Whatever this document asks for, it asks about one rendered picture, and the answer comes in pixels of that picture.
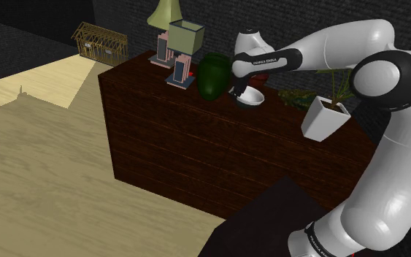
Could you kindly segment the white bowl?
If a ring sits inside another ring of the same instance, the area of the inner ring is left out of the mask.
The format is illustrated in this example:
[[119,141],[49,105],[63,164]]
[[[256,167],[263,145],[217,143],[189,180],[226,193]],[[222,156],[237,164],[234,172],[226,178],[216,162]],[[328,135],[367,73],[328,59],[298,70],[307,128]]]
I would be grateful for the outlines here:
[[251,86],[247,86],[240,96],[234,94],[234,88],[231,88],[228,93],[241,108],[254,108],[262,104],[265,100],[265,96],[262,92]]

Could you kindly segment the dark red bowl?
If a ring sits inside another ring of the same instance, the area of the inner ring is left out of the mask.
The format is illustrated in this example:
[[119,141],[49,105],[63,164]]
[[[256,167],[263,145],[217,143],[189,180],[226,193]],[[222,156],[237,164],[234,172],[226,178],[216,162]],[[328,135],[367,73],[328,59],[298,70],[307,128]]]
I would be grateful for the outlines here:
[[264,86],[268,78],[268,74],[256,74],[249,79],[248,85],[254,88]]

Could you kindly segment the dark green vase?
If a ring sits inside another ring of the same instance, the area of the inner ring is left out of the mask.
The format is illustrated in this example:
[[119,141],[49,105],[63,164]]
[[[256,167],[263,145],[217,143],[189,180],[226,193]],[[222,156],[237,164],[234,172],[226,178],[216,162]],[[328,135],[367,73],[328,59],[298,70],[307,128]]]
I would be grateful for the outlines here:
[[203,99],[216,100],[225,91],[230,79],[231,62],[228,56],[208,53],[199,62],[196,80]]

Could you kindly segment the yellow-green leafy plant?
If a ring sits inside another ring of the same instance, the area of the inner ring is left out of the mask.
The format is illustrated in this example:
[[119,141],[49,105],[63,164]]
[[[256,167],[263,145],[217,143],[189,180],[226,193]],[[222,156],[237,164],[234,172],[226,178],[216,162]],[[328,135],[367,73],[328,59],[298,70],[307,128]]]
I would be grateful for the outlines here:
[[284,105],[307,111],[317,96],[316,92],[301,89],[283,89],[278,91],[278,96]]

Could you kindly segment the lamp with square green shade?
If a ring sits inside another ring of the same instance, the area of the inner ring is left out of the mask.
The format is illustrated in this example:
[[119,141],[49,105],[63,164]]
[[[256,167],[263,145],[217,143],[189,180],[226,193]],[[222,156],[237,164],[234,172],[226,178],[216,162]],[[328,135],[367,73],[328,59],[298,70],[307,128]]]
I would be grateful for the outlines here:
[[174,71],[165,79],[169,85],[187,89],[195,80],[189,75],[192,56],[201,48],[205,26],[188,20],[176,20],[169,24],[167,48],[178,56],[174,60]]

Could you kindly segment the dark wood chest of drawers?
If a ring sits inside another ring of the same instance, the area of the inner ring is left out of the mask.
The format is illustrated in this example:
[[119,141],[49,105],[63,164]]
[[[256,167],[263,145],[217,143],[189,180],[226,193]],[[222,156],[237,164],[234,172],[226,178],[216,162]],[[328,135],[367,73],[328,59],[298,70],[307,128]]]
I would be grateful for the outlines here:
[[301,132],[304,113],[272,88],[243,109],[223,94],[165,81],[170,71],[146,52],[99,75],[115,177],[227,218],[283,177],[324,209],[345,200],[375,145],[355,120],[322,142]]

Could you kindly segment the plant in white square pot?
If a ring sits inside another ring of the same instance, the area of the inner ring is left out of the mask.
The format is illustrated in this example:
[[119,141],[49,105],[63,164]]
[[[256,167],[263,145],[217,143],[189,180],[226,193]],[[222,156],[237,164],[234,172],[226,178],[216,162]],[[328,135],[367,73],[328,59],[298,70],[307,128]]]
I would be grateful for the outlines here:
[[304,137],[322,142],[350,119],[350,113],[342,102],[353,96],[349,82],[351,72],[352,69],[327,69],[316,72],[331,74],[332,95],[314,98],[301,124]]

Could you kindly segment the lamp with conical green shade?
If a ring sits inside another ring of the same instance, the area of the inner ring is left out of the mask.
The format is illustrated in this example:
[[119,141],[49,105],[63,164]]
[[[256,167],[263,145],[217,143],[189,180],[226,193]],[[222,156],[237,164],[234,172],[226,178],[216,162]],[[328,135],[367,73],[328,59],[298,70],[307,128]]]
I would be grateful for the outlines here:
[[174,66],[174,53],[169,50],[169,24],[176,20],[181,20],[179,0],[159,0],[158,6],[152,15],[147,19],[147,24],[161,30],[158,35],[156,54],[149,58],[152,64],[171,69]]

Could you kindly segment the dark robot stand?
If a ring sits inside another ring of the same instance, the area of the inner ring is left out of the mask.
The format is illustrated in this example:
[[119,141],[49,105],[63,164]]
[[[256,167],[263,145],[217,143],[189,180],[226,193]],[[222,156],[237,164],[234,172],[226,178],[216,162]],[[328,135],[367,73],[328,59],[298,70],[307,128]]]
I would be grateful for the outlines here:
[[211,233],[198,257],[291,257],[288,236],[326,211],[284,176]]

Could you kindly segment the wooden frame house model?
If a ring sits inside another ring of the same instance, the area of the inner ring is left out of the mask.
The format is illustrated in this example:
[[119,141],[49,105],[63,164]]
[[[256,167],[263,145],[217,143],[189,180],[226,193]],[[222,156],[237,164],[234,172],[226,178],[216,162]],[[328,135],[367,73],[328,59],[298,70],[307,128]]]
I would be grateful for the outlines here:
[[82,57],[110,66],[128,60],[128,38],[125,34],[81,22],[71,39],[77,43]]

